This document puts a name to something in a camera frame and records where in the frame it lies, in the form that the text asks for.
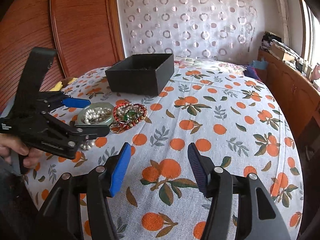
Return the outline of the person's left hand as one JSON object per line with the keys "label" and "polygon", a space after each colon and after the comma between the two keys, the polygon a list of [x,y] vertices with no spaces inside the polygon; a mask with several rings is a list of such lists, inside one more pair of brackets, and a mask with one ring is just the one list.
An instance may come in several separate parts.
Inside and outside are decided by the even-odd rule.
{"label": "person's left hand", "polygon": [[1,157],[11,163],[11,154],[15,152],[25,156],[23,166],[26,168],[35,168],[44,152],[36,148],[28,148],[18,137],[9,134],[1,134]]}

